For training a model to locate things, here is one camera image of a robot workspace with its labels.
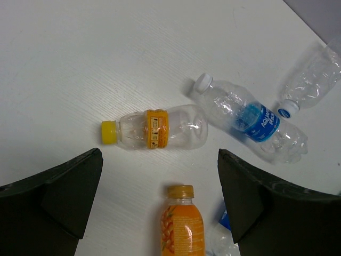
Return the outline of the clear crushed plastic bottle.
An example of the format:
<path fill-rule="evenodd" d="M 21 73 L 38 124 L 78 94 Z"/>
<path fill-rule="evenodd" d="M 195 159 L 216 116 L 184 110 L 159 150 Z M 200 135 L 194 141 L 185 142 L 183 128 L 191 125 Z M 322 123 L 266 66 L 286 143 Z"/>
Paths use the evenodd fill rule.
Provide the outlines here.
<path fill-rule="evenodd" d="M 317 105 L 340 81 L 340 37 L 307 49 L 289 71 L 279 96 L 278 113 L 291 118 Z"/>

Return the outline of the small bottle blue cap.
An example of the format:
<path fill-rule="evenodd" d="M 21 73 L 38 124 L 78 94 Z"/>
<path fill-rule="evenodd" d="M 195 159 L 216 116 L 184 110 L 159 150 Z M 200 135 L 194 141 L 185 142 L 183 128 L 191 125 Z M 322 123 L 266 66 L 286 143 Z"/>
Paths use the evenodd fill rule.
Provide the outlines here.
<path fill-rule="evenodd" d="M 234 243 L 224 201 L 220 201 L 214 211 L 207 232 L 206 255 L 240 255 L 239 245 Z"/>

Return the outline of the clear bottle blue label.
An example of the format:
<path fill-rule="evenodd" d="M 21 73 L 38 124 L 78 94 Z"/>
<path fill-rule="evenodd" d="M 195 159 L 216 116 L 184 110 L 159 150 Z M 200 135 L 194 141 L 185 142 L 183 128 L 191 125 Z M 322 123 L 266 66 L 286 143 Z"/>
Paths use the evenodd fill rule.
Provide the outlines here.
<path fill-rule="evenodd" d="M 307 154 L 304 132 L 256 100 L 243 86 L 202 74 L 193 89 L 211 125 L 247 142 L 262 159 L 296 163 Z"/>

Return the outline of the orange juice bottle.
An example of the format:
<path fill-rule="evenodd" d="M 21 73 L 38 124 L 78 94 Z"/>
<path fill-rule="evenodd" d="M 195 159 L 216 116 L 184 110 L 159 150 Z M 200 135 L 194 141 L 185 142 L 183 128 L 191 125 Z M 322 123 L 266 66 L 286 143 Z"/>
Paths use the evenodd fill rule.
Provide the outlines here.
<path fill-rule="evenodd" d="M 167 206 L 160 218 L 161 255 L 205 255 L 204 222 L 193 203 L 192 185 L 167 188 Z"/>

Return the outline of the clear bottle yellow cap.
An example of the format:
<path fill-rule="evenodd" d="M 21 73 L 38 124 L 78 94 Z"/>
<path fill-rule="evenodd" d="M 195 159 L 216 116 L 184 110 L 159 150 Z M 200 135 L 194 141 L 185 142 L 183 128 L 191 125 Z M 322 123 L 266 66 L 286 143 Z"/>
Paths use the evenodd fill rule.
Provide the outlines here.
<path fill-rule="evenodd" d="M 197 149 L 207 141 L 208 120 L 197 105 L 148 109 L 103 121 L 101 137 L 104 145 L 126 149 Z"/>

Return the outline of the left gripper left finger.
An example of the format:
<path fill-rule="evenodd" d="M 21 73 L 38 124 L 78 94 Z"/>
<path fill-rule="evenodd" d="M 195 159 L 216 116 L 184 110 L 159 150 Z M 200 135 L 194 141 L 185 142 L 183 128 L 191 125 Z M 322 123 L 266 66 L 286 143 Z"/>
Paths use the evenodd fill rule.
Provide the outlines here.
<path fill-rule="evenodd" d="M 1 255 L 74 255 L 83 239 L 103 158 L 93 148 L 1 186 Z"/>

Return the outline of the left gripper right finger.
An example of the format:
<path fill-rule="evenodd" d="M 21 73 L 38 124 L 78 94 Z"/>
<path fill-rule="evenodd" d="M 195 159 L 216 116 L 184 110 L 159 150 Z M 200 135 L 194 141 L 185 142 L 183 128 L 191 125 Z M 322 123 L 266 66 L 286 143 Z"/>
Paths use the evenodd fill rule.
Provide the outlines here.
<path fill-rule="evenodd" d="M 288 182 L 226 149 L 217 168 L 241 255 L 340 255 L 340 196 Z"/>

